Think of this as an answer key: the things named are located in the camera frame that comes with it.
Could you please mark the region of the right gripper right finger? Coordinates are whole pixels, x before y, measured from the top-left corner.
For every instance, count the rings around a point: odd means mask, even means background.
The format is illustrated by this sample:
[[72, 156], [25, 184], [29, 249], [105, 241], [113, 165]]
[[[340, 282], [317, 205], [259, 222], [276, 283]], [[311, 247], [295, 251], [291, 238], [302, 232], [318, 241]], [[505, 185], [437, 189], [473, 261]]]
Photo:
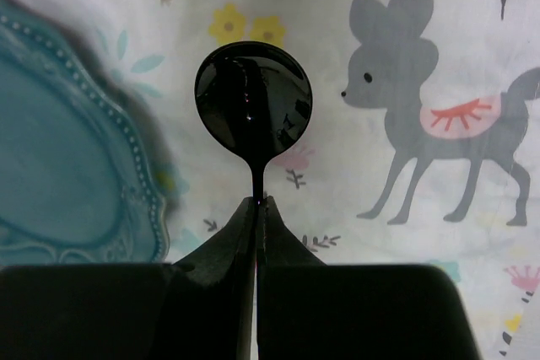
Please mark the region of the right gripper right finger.
[[272, 197], [256, 224], [261, 359], [477, 359], [460, 295], [425, 264], [328, 265]]

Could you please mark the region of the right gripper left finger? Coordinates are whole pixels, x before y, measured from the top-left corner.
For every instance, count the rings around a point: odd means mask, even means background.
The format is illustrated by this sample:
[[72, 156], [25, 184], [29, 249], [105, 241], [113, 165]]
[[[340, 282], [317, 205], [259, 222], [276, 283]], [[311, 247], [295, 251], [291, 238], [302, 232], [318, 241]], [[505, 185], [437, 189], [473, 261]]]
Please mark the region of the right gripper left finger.
[[4, 359], [247, 359], [257, 204], [175, 263], [9, 266]]

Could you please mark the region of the teal ceramic plate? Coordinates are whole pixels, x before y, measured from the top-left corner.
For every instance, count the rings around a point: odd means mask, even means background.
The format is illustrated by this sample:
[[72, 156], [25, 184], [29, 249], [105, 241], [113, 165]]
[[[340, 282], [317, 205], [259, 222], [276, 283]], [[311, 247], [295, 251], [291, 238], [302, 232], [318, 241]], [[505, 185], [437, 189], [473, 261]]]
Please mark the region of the teal ceramic plate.
[[165, 204], [133, 119], [59, 31], [2, 0], [2, 266], [160, 262]]

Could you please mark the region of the floral animal print napkin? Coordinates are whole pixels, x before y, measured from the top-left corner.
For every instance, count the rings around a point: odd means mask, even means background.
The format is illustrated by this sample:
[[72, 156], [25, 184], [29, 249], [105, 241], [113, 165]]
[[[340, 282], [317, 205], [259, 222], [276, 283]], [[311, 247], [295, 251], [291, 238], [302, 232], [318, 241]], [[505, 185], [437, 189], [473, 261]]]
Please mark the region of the floral animal print napkin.
[[[245, 165], [203, 129], [197, 65], [234, 40], [307, 71], [311, 128], [267, 172], [295, 234], [332, 262], [432, 263], [460, 289], [482, 355], [505, 356], [539, 284], [539, 103], [465, 138], [539, 64], [539, 0], [19, 0], [74, 30], [158, 122], [169, 258], [222, 225]], [[469, 103], [480, 104], [470, 108]]]

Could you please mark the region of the black metal spoon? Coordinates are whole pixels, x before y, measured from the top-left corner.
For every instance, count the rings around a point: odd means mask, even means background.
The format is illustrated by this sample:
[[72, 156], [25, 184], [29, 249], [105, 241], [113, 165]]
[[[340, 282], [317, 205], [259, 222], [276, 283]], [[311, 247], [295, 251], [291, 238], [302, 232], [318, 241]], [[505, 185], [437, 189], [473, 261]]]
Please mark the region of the black metal spoon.
[[202, 61], [194, 96], [208, 132], [250, 167], [253, 198], [262, 201], [267, 164], [299, 141], [311, 119], [305, 70], [281, 48], [239, 41]]

